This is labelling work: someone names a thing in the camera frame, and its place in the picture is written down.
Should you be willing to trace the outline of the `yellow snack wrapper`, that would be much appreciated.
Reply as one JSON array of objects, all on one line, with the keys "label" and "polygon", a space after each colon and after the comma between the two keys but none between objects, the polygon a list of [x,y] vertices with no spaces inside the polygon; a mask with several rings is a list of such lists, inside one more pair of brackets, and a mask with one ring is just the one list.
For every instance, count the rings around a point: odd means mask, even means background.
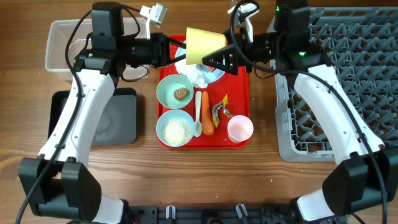
[{"label": "yellow snack wrapper", "polygon": [[217,128],[219,123],[220,123],[220,118],[218,115],[218,111],[222,110],[223,114],[227,117],[227,118],[232,118],[233,115],[229,112],[229,110],[226,108],[226,105],[228,104],[228,95],[225,94],[224,98],[222,99],[221,102],[219,102],[218,104],[214,105],[214,107],[212,108],[212,122],[215,125],[215,127]]}]

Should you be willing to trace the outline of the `green bowl with food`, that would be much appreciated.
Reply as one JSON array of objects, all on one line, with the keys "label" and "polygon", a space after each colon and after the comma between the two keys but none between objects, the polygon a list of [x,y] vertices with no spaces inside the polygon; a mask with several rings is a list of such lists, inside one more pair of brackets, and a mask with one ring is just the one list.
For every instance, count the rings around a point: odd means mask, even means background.
[{"label": "green bowl with food", "polygon": [[[187,90],[185,96],[178,100],[175,97],[177,90]],[[182,109],[193,99],[194,91],[190,80],[183,75],[168,75],[164,77],[156,89],[156,96],[159,103],[168,109]]]}]

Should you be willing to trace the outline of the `yellow plastic cup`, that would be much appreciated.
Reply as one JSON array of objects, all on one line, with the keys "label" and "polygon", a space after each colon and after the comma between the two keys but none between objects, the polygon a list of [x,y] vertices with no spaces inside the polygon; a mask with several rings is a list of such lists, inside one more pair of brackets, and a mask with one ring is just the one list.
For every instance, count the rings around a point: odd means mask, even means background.
[{"label": "yellow plastic cup", "polygon": [[202,64],[202,58],[227,46],[223,34],[187,27],[186,64]]}]

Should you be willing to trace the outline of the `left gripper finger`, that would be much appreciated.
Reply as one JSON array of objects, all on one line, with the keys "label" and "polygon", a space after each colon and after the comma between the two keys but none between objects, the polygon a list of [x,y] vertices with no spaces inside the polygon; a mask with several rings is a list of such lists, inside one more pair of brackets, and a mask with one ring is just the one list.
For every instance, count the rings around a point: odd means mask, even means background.
[{"label": "left gripper finger", "polygon": [[165,48],[167,50],[170,49],[170,45],[174,45],[174,46],[177,46],[177,47],[182,48],[182,49],[186,49],[186,47],[187,47],[186,43],[181,42],[181,41],[179,41],[177,39],[174,39],[174,38],[172,38],[170,36],[167,36],[167,35],[164,36],[164,40],[165,40]]},{"label": "left gripper finger", "polygon": [[186,55],[185,55],[185,54],[180,55],[180,56],[175,57],[175,58],[171,58],[171,59],[169,60],[169,64],[170,64],[170,65],[171,65],[171,64],[175,64],[175,63],[177,63],[177,62],[179,62],[179,61],[181,61],[181,60],[183,60],[183,59],[186,59]]}]

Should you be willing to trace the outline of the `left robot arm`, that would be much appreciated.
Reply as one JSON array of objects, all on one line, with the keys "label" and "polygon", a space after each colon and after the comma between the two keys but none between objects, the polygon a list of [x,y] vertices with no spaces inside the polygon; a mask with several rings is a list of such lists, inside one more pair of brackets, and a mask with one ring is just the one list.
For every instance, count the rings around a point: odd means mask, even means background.
[{"label": "left robot arm", "polygon": [[91,143],[101,114],[127,65],[165,67],[175,62],[169,47],[185,44],[162,33],[141,39],[124,32],[123,12],[134,8],[118,2],[96,2],[89,46],[66,64],[72,88],[51,136],[36,158],[23,158],[18,174],[26,194],[16,222],[26,208],[41,217],[86,223],[137,223],[126,200],[102,193],[88,170]]}]

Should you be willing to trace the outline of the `white tissue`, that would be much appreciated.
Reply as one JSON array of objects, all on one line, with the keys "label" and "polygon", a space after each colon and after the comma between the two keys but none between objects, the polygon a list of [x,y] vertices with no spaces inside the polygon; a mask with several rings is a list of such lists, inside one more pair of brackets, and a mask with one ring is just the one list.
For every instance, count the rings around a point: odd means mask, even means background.
[{"label": "white tissue", "polygon": [[195,88],[206,88],[208,84],[205,78],[212,75],[207,66],[203,64],[187,65],[185,59],[177,62],[175,68],[180,75],[187,77]]}]

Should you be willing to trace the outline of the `pink plastic cup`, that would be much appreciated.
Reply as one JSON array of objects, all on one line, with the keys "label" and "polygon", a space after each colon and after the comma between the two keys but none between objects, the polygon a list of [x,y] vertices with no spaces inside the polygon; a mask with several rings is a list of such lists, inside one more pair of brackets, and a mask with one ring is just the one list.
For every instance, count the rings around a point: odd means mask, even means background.
[{"label": "pink plastic cup", "polygon": [[243,142],[252,136],[254,125],[248,117],[236,115],[228,121],[227,131],[232,142]]}]

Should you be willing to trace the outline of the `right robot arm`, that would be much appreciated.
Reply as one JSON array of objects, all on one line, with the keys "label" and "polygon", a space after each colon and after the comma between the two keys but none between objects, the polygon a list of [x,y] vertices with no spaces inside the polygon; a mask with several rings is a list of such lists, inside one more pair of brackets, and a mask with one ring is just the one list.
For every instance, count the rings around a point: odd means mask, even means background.
[{"label": "right robot arm", "polygon": [[283,75],[305,100],[333,150],[336,168],[322,187],[291,200],[290,223],[320,223],[356,215],[381,206],[388,220],[388,203],[397,191],[397,148],[387,147],[367,126],[338,82],[336,70],[320,45],[310,39],[310,7],[306,1],[277,1],[274,31],[254,35],[249,19],[256,1],[239,1],[229,10],[226,45],[203,56],[205,65],[230,74],[238,67]]}]

